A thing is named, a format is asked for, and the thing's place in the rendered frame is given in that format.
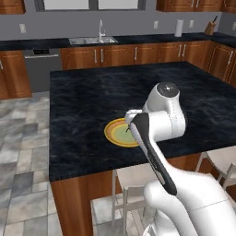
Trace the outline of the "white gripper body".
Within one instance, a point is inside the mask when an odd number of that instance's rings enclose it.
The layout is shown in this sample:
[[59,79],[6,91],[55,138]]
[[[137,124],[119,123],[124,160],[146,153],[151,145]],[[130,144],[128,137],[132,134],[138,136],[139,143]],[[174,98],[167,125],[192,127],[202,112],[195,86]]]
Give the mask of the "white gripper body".
[[134,119],[134,117],[139,114],[139,113],[142,113],[143,111],[142,110],[136,110],[136,109],[133,109],[133,110],[129,110],[126,114],[125,114],[125,122],[127,124],[130,124],[132,122],[132,120]]

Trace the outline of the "yellow orange green plate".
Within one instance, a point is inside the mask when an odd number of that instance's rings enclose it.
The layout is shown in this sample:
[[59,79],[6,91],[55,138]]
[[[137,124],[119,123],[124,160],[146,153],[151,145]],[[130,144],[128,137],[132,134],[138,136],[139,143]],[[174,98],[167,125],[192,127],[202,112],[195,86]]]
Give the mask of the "yellow orange green plate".
[[124,118],[119,118],[110,121],[104,128],[104,134],[106,138],[116,146],[122,148],[135,148],[138,143],[132,136],[130,130],[125,132],[128,124]]

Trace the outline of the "wooden island counter base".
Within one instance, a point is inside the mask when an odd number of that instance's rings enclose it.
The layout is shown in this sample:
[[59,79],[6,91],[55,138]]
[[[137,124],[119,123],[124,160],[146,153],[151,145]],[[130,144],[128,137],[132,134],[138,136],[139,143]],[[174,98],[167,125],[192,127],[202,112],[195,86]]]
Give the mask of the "wooden island counter base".
[[70,156],[50,152],[50,181],[64,236],[93,236],[90,201],[112,194],[112,170],[146,163],[144,156]]

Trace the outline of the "white stool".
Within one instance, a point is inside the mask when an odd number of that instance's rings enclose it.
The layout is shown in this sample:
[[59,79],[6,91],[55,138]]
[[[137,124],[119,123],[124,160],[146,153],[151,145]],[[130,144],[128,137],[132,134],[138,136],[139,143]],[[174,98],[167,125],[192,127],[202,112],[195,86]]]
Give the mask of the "white stool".
[[223,189],[236,184],[236,146],[202,152],[196,165],[196,171],[199,171],[203,159],[208,159],[218,170],[218,182],[221,178],[225,179]]
[[[123,211],[123,234],[126,235],[127,214],[131,213],[135,222],[138,236],[143,236],[142,226],[137,210],[144,208],[146,215],[148,203],[144,197],[144,186],[157,179],[149,164],[140,164],[112,171],[112,222],[115,221],[115,211]],[[123,202],[116,204],[116,181],[119,181],[123,190]]]

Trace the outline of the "long wooden base cupboard run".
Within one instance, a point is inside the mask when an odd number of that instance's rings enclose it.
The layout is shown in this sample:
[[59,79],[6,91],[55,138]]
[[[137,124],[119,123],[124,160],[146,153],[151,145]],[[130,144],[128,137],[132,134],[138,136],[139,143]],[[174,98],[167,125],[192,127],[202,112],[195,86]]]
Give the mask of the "long wooden base cupboard run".
[[181,61],[203,69],[209,46],[210,41],[184,41],[74,47],[60,53],[64,70]]

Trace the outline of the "steel sink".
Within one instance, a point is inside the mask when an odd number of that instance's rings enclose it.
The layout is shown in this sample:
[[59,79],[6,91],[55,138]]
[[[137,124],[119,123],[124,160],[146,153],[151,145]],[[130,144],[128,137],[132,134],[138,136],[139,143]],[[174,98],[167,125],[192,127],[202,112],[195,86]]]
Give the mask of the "steel sink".
[[82,45],[82,44],[108,44],[108,43],[117,43],[118,41],[113,37],[89,37],[89,38],[70,38],[69,42],[71,45]]

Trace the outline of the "steel tap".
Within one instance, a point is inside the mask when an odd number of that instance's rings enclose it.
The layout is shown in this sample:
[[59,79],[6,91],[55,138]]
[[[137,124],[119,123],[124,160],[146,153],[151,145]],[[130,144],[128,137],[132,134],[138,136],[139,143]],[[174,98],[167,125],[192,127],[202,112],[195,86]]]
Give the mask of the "steel tap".
[[104,30],[103,33],[101,32],[102,26],[103,26],[102,20],[100,20],[100,25],[99,25],[99,42],[103,42],[102,37],[105,36],[105,30]]

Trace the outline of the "white paper towel roll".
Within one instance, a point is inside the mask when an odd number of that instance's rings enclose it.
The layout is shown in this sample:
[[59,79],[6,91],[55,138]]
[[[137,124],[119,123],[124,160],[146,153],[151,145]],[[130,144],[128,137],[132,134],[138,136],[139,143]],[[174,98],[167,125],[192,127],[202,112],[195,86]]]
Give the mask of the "white paper towel roll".
[[176,20],[176,28],[175,28],[175,37],[181,37],[183,33],[183,20],[182,19],[177,19]]

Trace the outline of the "grey dishwasher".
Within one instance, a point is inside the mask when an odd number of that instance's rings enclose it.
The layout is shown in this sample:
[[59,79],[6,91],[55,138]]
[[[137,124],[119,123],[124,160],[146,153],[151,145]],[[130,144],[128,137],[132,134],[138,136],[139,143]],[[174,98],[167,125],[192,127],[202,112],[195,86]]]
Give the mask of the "grey dishwasher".
[[50,72],[62,70],[59,49],[34,49],[23,52],[32,92],[50,90]]

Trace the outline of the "corner wooden base cupboard run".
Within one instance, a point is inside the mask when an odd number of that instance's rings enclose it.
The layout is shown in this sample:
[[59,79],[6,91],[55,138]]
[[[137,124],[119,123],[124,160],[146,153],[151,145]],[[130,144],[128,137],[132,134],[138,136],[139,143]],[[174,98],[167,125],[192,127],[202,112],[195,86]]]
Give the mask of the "corner wooden base cupboard run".
[[211,54],[207,72],[236,88],[236,49],[217,43]]

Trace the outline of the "wooden knife block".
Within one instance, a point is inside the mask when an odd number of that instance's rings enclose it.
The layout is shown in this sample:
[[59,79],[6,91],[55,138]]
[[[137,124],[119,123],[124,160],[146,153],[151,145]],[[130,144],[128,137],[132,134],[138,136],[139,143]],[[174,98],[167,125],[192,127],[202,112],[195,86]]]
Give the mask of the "wooden knife block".
[[214,18],[213,21],[210,21],[208,23],[208,25],[206,26],[206,29],[205,29],[205,34],[206,35],[209,35],[209,36],[212,36],[213,33],[214,33],[214,28],[216,27],[217,23],[216,23],[216,20],[217,18]]

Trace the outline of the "grey framed window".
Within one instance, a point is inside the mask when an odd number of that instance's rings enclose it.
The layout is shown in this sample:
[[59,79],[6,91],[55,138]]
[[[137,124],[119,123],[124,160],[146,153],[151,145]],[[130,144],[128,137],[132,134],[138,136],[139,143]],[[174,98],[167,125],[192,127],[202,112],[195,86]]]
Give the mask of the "grey framed window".
[[147,0],[34,0],[37,11],[145,10]]

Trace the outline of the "narrow wooden base cupboard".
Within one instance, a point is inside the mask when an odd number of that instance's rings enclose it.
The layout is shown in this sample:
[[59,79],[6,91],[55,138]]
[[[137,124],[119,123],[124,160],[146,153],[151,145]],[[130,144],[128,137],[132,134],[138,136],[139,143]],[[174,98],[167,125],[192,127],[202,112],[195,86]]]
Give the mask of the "narrow wooden base cupboard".
[[31,97],[22,51],[0,51],[0,100]]

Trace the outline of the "wide wooden wall cupboard run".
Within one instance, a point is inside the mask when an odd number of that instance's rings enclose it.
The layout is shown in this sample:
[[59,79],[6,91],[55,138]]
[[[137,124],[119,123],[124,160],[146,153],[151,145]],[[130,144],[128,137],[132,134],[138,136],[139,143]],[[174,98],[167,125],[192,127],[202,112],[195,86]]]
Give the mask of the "wide wooden wall cupboard run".
[[226,12],[236,14],[236,0],[157,0],[161,12]]

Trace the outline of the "small wooden wall cupboard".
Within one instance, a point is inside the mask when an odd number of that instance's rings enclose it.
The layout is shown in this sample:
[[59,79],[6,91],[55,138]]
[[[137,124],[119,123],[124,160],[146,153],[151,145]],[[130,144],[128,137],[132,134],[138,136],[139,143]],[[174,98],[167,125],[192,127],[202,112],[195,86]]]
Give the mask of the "small wooden wall cupboard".
[[24,0],[0,0],[0,15],[17,15],[25,12]]

